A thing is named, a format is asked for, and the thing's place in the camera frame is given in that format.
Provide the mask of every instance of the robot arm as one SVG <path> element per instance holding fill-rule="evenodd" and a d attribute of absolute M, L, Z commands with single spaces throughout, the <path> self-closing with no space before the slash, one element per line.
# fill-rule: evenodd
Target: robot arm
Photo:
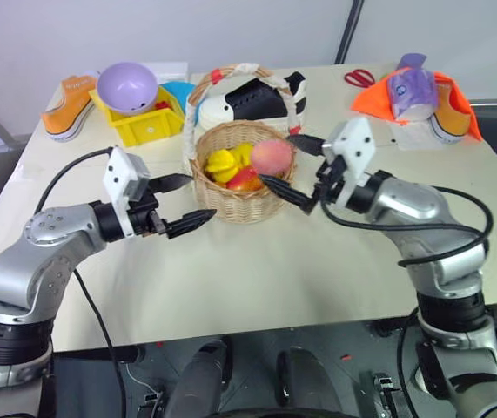
<path fill-rule="evenodd" d="M 479 232 L 458 224 L 435 188 L 386 172 L 366 173 L 375 146 L 365 118 L 339 125 L 327 141 L 306 135 L 289 139 L 302 151 L 326 158 L 313 195 L 270 176 L 261 176 L 264 183 L 306 213 L 320 203 L 332 221 L 380 230 L 397 246 L 404 258 L 399 264 L 417 291 L 425 336 L 417 353 L 426 387 L 450 400 L 461 417 L 496 417 L 497 340 L 481 291 L 487 253 L 482 242 L 469 245 Z M 362 213 L 369 223 L 340 219 L 329 206 Z M 459 250 L 465 245 L 468 249 Z"/>
<path fill-rule="evenodd" d="M 40 414 L 53 322 L 80 262 L 108 242 L 153 233 L 174 238 L 213 216 L 202 210 L 174 222 L 159 218 L 154 193 L 190 180 L 183 174 L 150 179 L 140 158 L 114 148 L 104 177 L 111 203 L 40 212 L 0 254 L 0 416 Z"/>

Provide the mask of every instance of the red toy fruit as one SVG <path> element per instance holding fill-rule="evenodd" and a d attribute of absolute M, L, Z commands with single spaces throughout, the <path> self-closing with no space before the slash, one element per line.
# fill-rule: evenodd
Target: red toy fruit
<path fill-rule="evenodd" d="M 237 175 L 227 183 L 227 189 L 237 192 L 255 192 L 263 186 L 262 180 L 250 165 L 240 169 Z"/>
<path fill-rule="evenodd" d="M 159 102 L 155 104 L 155 110 L 160 111 L 161 109 L 171 109 L 171 105 L 167 102 Z"/>

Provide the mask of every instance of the basket handle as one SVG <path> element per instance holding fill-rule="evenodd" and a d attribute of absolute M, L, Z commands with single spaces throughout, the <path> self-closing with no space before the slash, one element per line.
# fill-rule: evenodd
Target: basket handle
<path fill-rule="evenodd" d="M 196 143 L 194 139 L 196 107 L 207 96 L 208 91 L 213 85 L 219 83 L 225 78 L 245 75 L 253 75 L 263 83 L 277 89 L 279 95 L 283 98 L 283 102 L 285 103 L 289 132 L 294 134 L 300 131 L 296 104 L 294 103 L 294 98 L 292 97 L 289 84 L 284 78 L 276 76 L 268 69 L 254 63 L 231 64 L 225 67 L 216 68 L 212 72 L 205 74 L 186 102 L 186 117 L 185 127 L 183 129 L 183 138 L 185 141 L 184 153 L 186 160 L 185 163 L 187 166 L 190 165 L 188 164 L 188 160 L 192 161 L 196 159 Z"/>

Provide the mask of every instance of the table surface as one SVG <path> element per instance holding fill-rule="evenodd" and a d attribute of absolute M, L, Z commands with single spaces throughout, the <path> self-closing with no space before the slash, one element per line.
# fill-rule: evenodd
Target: table surface
<path fill-rule="evenodd" d="M 308 79 L 305 132 L 326 137 L 352 116 L 359 89 L 336 65 L 300 69 Z M 392 65 L 367 66 L 375 77 Z M 277 70 L 286 76 L 292 70 Z M 246 78 L 222 83 L 230 89 Z M 497 303 L 497 156 L 483 142 L 463 141 L 438 151 L 401 151 L 385 122 L 371 120 L 378 149 L 370 169 L 415 182 L 447 185 L 484 200 L 494 212 L 492 251 L 483 269 L 487 303 Z M 59 144 L 39 124 L 0 196 L 0 252 L 20 235 L 44 188 L 74 158 L 121 141 L 100 111 L 80 135 Z M 182 138 L 162 139 L 129 152 L 140 155 L 153 176 L 182 171 Z M 47 206 L 101 199 L 106 158 L 69 172 Z M 294 186 L 310 192 L 319 159 L 299 153 Z M 483 227 L 471 204 L 448 198 L 460 221 Z M 160 214 L 176 219 L 197 207 L 190 187 L 160 199 Z M 359 217 L 346 215 L 352 219 Z M 194 233 L 167 240 L 151 236 L 109 244 L 79 270 L 115 345 L 278 327 L 370 320 L 408 314 L 416 305 L 411 281 L 395 262 L 400 256 L 381 233 L 336 226 L 320 210 L 304 215 L 294 206 L 271 219 L 242 226 L 212 220 Z M 71 280 L 53 333 L 57 351 L 104 347 L 96 319 Z"/>

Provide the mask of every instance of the scissors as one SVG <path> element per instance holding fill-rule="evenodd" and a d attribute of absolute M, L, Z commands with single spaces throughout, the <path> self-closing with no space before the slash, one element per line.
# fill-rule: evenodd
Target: scissors
<path fill-rule="evenodd" d="M 365 89 L 370 87 L 372 84 L 376 82 L 376 79 L 370 74 L 369 71 L 362 70 L 358 68 L 354 71 L 347 72 L 343 79 L 350 85 L 354 85 L 355 87 L 360 87 Z"/>

